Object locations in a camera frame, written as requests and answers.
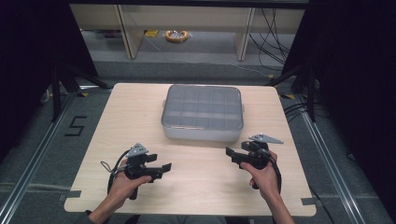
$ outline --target clear plastic container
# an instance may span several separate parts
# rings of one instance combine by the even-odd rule
[[[244,127],[241,92],[233,87],[172,85],[162,124],[169,138],[234,142]]]

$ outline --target wooden table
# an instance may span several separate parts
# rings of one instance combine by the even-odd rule
[[[276,89],[235,86],[242,94],[245,126],[238,141],[227,144],[168,139],[161,116],[169,87],[140,83],[114,87],[71,188],[81,190],[80,197],[68,198],[66,211],[94,209],[106,197],[109,177],[100,162],[113,167],[121,153],[138,142],[149,154],[158,154],[158,160],[147,163],[148,167],[172,162],[172,170],[141,186],[137,199],[127,200],[118,213],[271,216],[259,191],[248,184],[250,174],[225,155],[226,146],[246,153],[240,143],[264,133],[284,141],[283,145],[269,144],[269,148],[278,155],[282,197],[291,214],[310,217],[316,213],[314,205],[302,204],[302,198],[312,195]]]

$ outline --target black cable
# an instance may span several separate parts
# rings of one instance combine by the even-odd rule
[[[260,62],[260,64],[262,65],[262,67],[264,67],[264,68],[266,68],[266,69],[274,70],[274,71],[279,71],[279,72],[282,71],[282,69],[276,69],[276,68],[271,68],[271,67],[265,66],[265,65],[262,63],[262,57],[261,57],[261,55],[262,55],[262,51],[260,50],[260,51],[259,51],[259,62]]]
[[[113,185],[113,181],[114,181],[114,177],[117,174],[117,168],[119,168],[119,164],[122,160],[122,158],[129,152],[129,150],[126,150],[124,153],[122,153],[122,155],[120,156],[120,158],[117,160],[116,165],[114,166],[114,168],[111,170],[110,173],[110,178],[108,179],[108,183],[107,183],[107,193],[110,192],[111,186]]]
[[[294,120],[295,118],[297,118],[299,115],[303,114],[304,112],[307,112],[307,110],[305,111],[298,111],[297,113],[293,114],[294,116],[288,120],[288,123],[290,123],[292,120]]]
[[[301,105],[306,105],[306,104],[307,104],[307,103],[299,103],[299,104],[295,104],[295,105],[290,105],[290,106],[284,108],[283,111],[286,113],[287,110],[289,110],[289,109],[291,109],[291,108],[293,108],[293,107],[295,107],[295,106],[301,106]]]
[[[290,112],[293,112],[293,111],[295,111],[295,110],[298,110],[298,109],[301,109],[301,108],[304,108],[306,106],[306,104],[304,104],[304,105],[300,105],[300,106],[298,106],[298,107],[295,107],[295,108],[293,108],[293,109],[290,109],[289,111],[286,111],[285,112],[285,116],[287,116]]]
[[[270,160],[271,164],[273,165],[273,168],[275,170],[276,173],[276,179],[277,179],[277,187],[279,189],[279,193],[282,189],[282,175],[280,174],[279,168],[277,167],[276,164],[276,160],[274,159],[274,157],[270,156]]]
[[[265,38],[262,36],[262,33],[259,33],[259,35],[260,35],[260,37],[262,38],[262,40],[263,40],[268,46],[270,46],[270,47],[273,48],[273,49],[279,49],[279,47],[274,46],[274,45],[272,45],[270,42],[267,41],[267,37],[268,37],[269,33],[267,34],[267,36],[266,36]],[[286,53],[289,53],[289,52],[290,52],[290,50],[289,50],[288,48],[286,48],[285,46],[283,46],[280,42],[279,42],[279,45],[281,46],[282,50],[285,51]]]
[[[312,191],[312,193],[314,193],[315,197],[322,203],[323,205],[323,209],[326,212],[327,216],[330,219],[330,222],[333,224],[334,223],[334,219],[332,219],[332,215],[330,214],[329,210],[326,208],[326,206],[323,204],[323,201],[321,200],[321,198],[319,197],[319,195],[314,191],[314,189],[308,185],[309,189]]]
[[[271,34],[271,35],[273,36],[274,40],[275,40],[276,43],[278,44],[278,48],[275,47],[275,46],[273,46],[273,45],[270,45],[270,44],[269,44],[269,45],[272,46],[274,49],[279,49],[279,50],[281,51],[281,54],[283,53],[283,50],[286,50],[287,52],[289,52],[290,50],[280,43],[279,38],[278,38],[278,36],[277,36],[277,29],[276,29],[276,9],[273,8],[273,21],[271,22],[271,25],[270,25],[270,23],[269,23],[267,17],[265,16],[265,13],[264,13],[263,8],[262,8],[262,15],[264,16],[265,22],[266,22],[267,25],[268,25],[268,29],[269,29],[268,35]],[[273,25],[274,25],[275,30],[276,30],[276,33],[275,33],[275,34],[274,34],[274,31],[272,30]]]
[[[264,38],[264,37],[262,36],[262,34],[259,33],[259,36],[262,38],[263,43],[266,43],[268,46],[270,46],[270,47],[273,48],[273,49],[278,49],[279,51],[281,51],[282,49],[280,49],[280,48],[278,48],[278,47],[272,45],[271,43],[269,43],[269,42],[267,41],[268,35],[269,35],[269,33],[268,33],[267,36]]]
[[[250,38],[253,40],[253,43],[256,45],[256,47],[260,50],[260,52],[264,52],[266,53],[268,56],[270,56],[271,58],[273,58],[274,60],[276,60],[279,63],[284,64],[285,62],[283,62],[281,59],[279,59],[278,57],[275,56],[275,54],[271,53],[270,51],[264,49],[262,46],[264,43],[262,43],[261,45],[259,45],[259,43],[257,43],[257,41],[253,38],[253,36],[251,34],[249,34]]]

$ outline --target person's right hand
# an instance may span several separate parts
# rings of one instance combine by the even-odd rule
[[[271,150],[270,155],[276,161],[277,155]],[[251,174],[252,178],[250,179],[249,184],[251,186],[254,183],[257,184],[260,189],[260,194],[267,202],[276,223],[294,224],[294,220],[291,217],[288,208],[283,203],[282,197],[280,196],[277,185],[277,176],[273,164],[268,162],[267,166],[265,166],[262,170],[258,170],[247,162],[241,162],[241,167]]]
[[[269,152],[276,161],[277,155],[275,154],[275,152],[271,150],[269,150]],[[260,194],[265,201],[267,201],[274,195],[279,194],[276,173],[271,162],[268,162],[262,170],[254,168],[247,162],[241,162],[241,167],[251,174],[252,178],[249,182],[250,186],[253,186],[253,184],[256,183],[260,189]]]

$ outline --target handheld controller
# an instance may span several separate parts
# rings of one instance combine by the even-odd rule
[[[263,169],[265,166],[267,166],[268,162],[271,162],[276,172],[277,184],[280,192],[282,182],[281,174],[276,165],[275,159],[270,155],[268,144],[261,141],[259,138],[256,137],[256,135],[250,137],[250,139],[253,141],[246,141],[241,143],[241,148],[248,152],[247,155],[235,152],[229,147],[225,148],[225,154],[231,157],[231,162],[235,162],[239,165],[239,169],[242,169],[241,162],[247,162],[258,170]],[[254,189],[259,188],[256,183],[254,183],[252,187]]]
[[[114,169],[108,170],[111,175],[108,180],[107,192],[110,191],[117,172],[123,171],[129,179],[137,179],[143,175],[150,175],[151,180],[149,183],[153,183],[155,179],[161,179],[164,173],[171,170],[172,163],[165,164],[162,167],[147,167],[145,163],[156,161],[158,156],[157,154],[148,155],[147,153],[149,151],[139,143],[136,143],[131,149],[125,151],[117,161]],[[127,162],[125,165],[119,167],[119,163],[124,156],[127,158]],[[138,188],[134,190],[134,193],[129,199],[135,200],[137,198],[137,190]]]

